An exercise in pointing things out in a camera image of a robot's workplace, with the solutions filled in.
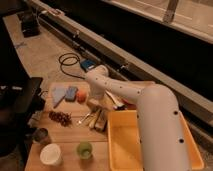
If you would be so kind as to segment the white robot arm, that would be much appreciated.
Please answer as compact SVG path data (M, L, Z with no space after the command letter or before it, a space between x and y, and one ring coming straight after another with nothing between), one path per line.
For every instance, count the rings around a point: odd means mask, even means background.
M192 170L178 101L168 87L142 87L109 78L103 65L87 72L85 80L96 99L109 91L136 105L144 171Z

